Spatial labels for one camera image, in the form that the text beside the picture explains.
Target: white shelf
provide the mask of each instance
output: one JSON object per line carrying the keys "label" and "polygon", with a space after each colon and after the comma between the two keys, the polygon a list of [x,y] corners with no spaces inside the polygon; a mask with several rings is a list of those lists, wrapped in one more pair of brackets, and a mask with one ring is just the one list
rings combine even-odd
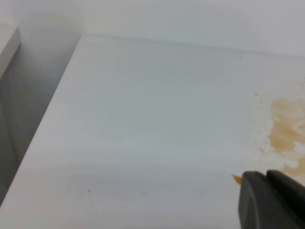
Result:
{"label": "white shelf", "polygon": [[239,228],[231,173],[253,169],[249,133],[304,76],[304,58],[83,36],[0,228]]}

